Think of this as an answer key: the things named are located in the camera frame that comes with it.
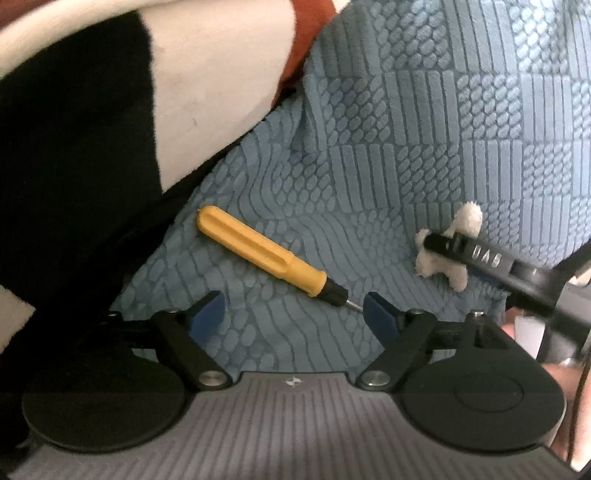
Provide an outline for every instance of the ribbed gray surface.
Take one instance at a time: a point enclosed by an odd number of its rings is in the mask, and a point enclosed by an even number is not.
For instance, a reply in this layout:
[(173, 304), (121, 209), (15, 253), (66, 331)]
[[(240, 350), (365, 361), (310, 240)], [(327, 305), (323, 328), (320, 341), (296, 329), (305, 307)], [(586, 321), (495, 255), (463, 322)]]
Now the ribbed gray surface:
[(457, 452), (403, 418), (387, 394), (342, 374), (244, 374), (225, 392), (199, 394), (157, 440), (111, 455), (42, 447), (14, 480), (571, 479), (547, 449), (507, 457)]

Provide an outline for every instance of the metal pin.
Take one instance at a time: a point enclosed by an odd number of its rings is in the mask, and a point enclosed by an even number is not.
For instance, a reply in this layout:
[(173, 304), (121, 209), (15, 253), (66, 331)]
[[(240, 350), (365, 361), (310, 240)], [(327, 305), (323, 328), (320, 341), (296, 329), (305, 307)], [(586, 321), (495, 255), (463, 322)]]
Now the metal pin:
[(363, 313), (363, 308), (361, 308), (355, 302), (347, 300), (347, 306), (351, 307), (353, 310), (357, 310), (359, 313)]

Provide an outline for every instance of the white object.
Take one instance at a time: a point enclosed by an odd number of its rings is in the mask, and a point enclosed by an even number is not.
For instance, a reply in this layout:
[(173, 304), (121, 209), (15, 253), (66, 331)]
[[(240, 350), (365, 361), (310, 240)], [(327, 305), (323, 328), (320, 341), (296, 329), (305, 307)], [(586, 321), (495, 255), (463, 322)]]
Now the white object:
[(518, 315), (515, 317), (515, 341), (519, 346), (531, 355), (538, 356), (542, 337), (544, 336), (545, 324), (536, 317)]
[[(476, 238), (482, 226), (482, 211), (474, 203), (465, 203), (456, 213), (452, 224), (443, 235), (453, 236), (457, 232)], [(464, 264), (453, 262), (441, 255), (425, 250), (423, 243), (431, 230), (422, 229), (416, 234), (414, 241), (418, 249), (417, 273), (422, 277), (431, 277), (436, 273), (443, 273), (449, 280), (450, 287), (455, 291), (462, 291), (468, 285), (468, 271)]]

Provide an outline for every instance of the blue textured fabric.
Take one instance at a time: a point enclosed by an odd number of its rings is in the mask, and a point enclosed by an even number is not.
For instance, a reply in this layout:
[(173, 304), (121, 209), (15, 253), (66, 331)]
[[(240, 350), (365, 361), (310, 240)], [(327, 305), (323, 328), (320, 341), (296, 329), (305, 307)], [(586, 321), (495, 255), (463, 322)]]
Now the blue textured fabric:
[(591, 4), (357, 1), (316, 40), (297, 95), (207, 177), (114, 308), (128, 320), (227, 297), (207, 351), (242, 370), (343, 371), (381, 351), (362, 316), (306, 297), (198, 233), (218, 205), (324, 269), (360, 300), (443, 320), (498, 317), (471, 277), (454, 293), (414, 271), (414, 234), (461, 203), (481, 237), (554, 264), (591, 233)]

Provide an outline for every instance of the plush toy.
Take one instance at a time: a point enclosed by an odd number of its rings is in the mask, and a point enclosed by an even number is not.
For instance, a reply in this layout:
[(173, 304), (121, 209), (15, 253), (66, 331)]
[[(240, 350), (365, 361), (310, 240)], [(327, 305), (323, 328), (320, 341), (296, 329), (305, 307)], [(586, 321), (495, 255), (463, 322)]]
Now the plush toy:
[[(465, 203), (457, 211), (452, 224), (443, 232), (443, 235), (451, 237), (458, 231), (464, 235), (476, 238), (480, 232), (481, 225), (482, 211), (480, 207), (473, 202)], [(418, 249), (416, 263), (418, 274), (427, 278), (436, 273), (443, 273), (449, 279), (451, 288), (455, 291), (464, 290), (468, 285), (468, 271), (466, 266), (425, 250), (423, 243), (429, 233), (431, 233), (431, 230), (424, 228), (414, 237), (414, 242)]]

